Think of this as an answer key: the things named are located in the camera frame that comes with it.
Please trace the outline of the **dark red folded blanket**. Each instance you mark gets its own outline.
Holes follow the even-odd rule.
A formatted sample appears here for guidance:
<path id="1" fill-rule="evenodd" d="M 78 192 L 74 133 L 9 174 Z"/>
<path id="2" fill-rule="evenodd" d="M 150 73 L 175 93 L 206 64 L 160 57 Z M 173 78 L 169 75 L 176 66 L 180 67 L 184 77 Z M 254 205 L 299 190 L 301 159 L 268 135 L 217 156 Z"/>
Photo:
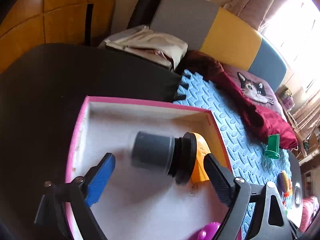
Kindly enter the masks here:
<path id="1" fill-rule="evenodd" d="M 245 96 L 240 87 L 226 74 L 220 62 L 199 51 L 188 51 L 179 63 L 183 69 L 197 72 L 204 79 L 212 81 L 234 102 L 246 127 L 262 142 L 268 137 L 279 134 L 279 147 L 290 150 L 298 146 L 298 140 L 291 126 L 276 112 L 253 103 Z"/>

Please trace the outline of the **wooden wardrobe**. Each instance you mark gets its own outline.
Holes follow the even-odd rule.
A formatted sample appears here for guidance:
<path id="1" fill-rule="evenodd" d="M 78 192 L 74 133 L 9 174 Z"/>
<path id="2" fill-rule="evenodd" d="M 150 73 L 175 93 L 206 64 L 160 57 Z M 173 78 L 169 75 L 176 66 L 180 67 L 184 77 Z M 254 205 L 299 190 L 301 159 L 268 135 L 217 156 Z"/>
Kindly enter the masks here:
<path id="1" fill-rule="evenodd" d="M 17 0 L 1 23 L 1 71 L 45 43 L 96 46 L 110 33 L 116 0 Z"/>

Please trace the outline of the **pink shallow cardboard box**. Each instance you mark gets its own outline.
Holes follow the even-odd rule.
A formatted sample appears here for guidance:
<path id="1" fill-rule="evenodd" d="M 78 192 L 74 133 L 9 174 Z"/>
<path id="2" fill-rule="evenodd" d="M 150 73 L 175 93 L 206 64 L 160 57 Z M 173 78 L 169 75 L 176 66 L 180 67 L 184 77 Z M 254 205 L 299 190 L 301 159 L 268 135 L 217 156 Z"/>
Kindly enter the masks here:
<path id="1" fill-rule="evenodd" d="M 206 109 L 173 103 L 88 96 L 80 108 L 68 154 L 66 181 L 83 176 L 110 152 L 116 165 L 91 210 L 108 239 L 188 239 L 227 213 L 209 181 L 177 185 L 165 174 L 131 165 L 139 131 L 204 137 L 220 164 L 230 167 L 217 124 Z"/>

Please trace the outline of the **orange linked cubes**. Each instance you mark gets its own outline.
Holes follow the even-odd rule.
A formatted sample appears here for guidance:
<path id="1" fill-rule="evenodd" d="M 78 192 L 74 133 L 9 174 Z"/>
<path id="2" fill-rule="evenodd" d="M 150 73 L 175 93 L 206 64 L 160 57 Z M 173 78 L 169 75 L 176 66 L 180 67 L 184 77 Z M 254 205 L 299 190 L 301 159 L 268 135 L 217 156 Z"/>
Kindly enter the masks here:
<path id="1" fill-rule="evenodd" d="M 289 196 L 292 196 L 292 181 L 291 179 L 287 179 L 284 184 L 284 197 L 287 198 Z"/>

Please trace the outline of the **black grey cylinder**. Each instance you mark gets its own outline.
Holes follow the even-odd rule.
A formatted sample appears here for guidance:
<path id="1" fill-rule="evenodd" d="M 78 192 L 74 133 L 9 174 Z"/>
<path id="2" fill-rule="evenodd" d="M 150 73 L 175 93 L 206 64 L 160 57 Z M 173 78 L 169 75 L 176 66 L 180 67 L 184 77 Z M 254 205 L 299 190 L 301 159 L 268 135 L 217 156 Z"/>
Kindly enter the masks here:
<path id="1" fill-rule="evenodd" d="M 177 185 L 185 185 L 191 179 L 197 155 L 194 133 L 182 137 L 168 137 L 139 131 L 131 152 L 134 167 L 162 172 L 175 179 Z"/>

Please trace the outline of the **blue foam puzzle mat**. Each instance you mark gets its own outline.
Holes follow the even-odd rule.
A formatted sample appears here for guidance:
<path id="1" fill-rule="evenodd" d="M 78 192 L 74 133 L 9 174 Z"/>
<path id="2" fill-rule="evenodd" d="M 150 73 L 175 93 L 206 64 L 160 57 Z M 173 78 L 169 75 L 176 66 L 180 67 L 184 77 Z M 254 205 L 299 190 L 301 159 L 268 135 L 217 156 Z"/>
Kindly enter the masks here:
<path id="1" fill-rule="evenodd" d="M 289 152 L 280 150 L 279 159 L 266 157 L 266 145 L 247 130 L 234 102 L 212 81 L 204 81 L 200 74 L 185 70 L 177 93 L 186 98 L 175 100 L 175 104 L 212 112 L 234 176 L 258 185 L 265 185 L 268 181 L 277 183 L 281 171 L 292 177 Z"/>

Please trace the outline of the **wooden side table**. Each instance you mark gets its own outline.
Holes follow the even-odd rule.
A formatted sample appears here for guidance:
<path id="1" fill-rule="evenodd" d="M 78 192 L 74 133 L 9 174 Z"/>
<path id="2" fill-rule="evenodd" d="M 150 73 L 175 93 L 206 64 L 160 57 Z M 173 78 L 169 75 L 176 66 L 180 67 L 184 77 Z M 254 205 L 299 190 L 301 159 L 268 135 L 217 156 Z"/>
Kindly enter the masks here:
<path id="1" fill-rule="evenodd" d="M 295 94 L 292 93 L 295 106 L 288 111 L 281 100 L 281 94 L 287 88 L 285 85 L 280 86 L 276 91 L 276 96 L 284 110 L 285 117 L 297 137 L 298 146 L 296 151 L 298 156 L 304 159 L 316 151 L 316 147 L 310 144 L 310 138 L 316 128 L 319 127 L 319 90 L 306 97 L 303 96 L 304 92 L 297 92 L 298 98 L 296 99 L 294 98 Z"/>

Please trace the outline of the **yellow oval perforated object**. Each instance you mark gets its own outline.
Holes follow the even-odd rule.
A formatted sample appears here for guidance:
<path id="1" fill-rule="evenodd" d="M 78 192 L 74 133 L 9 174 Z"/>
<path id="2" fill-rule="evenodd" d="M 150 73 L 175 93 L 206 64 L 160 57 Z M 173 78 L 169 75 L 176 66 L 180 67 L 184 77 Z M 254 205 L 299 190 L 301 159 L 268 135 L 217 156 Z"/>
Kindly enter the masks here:
<path id="1" fill-rule="evenodd" d="M 282 170 L 277 176 L 278 188 L 282 193 L 284 193 L 284 184 L 287 179 L 288 179 L 288 176 L 285 170 Z"/>

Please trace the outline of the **orange toy car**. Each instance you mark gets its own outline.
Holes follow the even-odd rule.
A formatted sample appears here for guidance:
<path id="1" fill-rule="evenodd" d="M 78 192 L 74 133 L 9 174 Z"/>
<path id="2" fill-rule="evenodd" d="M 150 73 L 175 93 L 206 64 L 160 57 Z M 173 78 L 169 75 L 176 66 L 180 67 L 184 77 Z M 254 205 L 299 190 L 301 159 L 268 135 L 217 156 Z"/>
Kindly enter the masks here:
<path id="1" fill-rule="evenodd" d="M 192 184 L 197 184 L 209 180 L 204 169 L 204 157 L 210 153 L 210 148 L 202 135 L 194 133 L 196 138 L 196 160 L 193 173 L 191 175 Z"/>

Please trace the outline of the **beige canvas bag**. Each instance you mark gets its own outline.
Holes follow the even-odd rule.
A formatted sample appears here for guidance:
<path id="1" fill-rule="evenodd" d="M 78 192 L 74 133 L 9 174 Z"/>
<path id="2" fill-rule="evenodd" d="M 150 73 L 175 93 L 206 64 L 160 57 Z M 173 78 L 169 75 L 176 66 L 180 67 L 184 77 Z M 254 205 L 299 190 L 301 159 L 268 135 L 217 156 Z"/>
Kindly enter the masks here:
<path id="1" fill-rule="evenodd" d="M 173 35 L 139 25 L 105 38 L 98 48 L 124 51 L 173 71 L 185 56 L 188 44 Z"/>

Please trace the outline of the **black rolled mat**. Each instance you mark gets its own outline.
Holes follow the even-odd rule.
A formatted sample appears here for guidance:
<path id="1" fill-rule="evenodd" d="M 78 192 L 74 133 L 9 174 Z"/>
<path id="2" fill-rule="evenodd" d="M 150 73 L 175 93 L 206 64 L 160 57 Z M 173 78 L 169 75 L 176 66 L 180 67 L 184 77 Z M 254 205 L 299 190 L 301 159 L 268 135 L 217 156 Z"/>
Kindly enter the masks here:
<path id="1" fill-rule="evenodd" d="M 150 25 L 160 2 L 161 0 L 138 0 L 128 22 L 127 29 L 139 25 Z"/>

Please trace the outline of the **purple box on table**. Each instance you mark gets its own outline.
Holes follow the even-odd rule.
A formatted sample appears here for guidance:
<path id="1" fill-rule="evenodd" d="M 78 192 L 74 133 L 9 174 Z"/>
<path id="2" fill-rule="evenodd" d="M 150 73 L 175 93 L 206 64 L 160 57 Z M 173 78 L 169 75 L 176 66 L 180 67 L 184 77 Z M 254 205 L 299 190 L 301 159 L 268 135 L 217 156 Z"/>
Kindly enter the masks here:
<path id="1" fill-rule="evenodd" d="M 281 94 L 281 100 L 288 111 L 290 111 L 295 106 L 295 102 L 292 97 L 292 92 L 288 88 L 285 89 Z"/>

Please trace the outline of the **cat print pillow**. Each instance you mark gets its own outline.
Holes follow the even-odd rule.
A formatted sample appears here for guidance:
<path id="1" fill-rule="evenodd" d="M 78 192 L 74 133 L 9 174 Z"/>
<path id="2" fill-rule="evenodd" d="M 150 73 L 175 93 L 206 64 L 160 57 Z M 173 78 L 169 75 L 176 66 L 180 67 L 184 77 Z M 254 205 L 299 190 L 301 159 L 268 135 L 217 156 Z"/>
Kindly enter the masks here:
<path id="1" fill-rule="evenodd" d="M 234 66 L 223 64 L 226 74 L 240 87 L 253 103 L 266 107 L 285 118 L 283 108 L 270 85 L 263 79 Z"/>

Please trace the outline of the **grey yellow blue headboard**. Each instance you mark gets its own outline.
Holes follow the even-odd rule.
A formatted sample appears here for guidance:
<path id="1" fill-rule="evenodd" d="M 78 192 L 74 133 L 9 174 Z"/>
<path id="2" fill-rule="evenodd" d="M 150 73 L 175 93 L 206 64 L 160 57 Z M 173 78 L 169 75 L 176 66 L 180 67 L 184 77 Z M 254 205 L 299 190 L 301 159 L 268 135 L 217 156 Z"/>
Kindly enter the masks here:
<path id="1" fill-rule="evenodd" d="M 245 21 L 207 0 L 161 0 L 150 29 L 171 34 L 216 60 L 238 67 L 277 90 L 286 63 L 270 42 Z"/>

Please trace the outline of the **magenta plastic cup toy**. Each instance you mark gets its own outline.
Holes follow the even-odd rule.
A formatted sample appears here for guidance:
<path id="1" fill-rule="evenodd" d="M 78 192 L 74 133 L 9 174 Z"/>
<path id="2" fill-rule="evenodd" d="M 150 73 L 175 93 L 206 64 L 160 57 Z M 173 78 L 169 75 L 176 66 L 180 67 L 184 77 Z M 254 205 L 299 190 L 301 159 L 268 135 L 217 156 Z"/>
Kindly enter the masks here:
<path id="1" fill-rule="evenodd" d="M 217 233 L 220 223 L 218 222 L 211 222 L 200 230 L 193 233 L 188 239 L 189 240 L 212 240 L 215 234 Z"/>

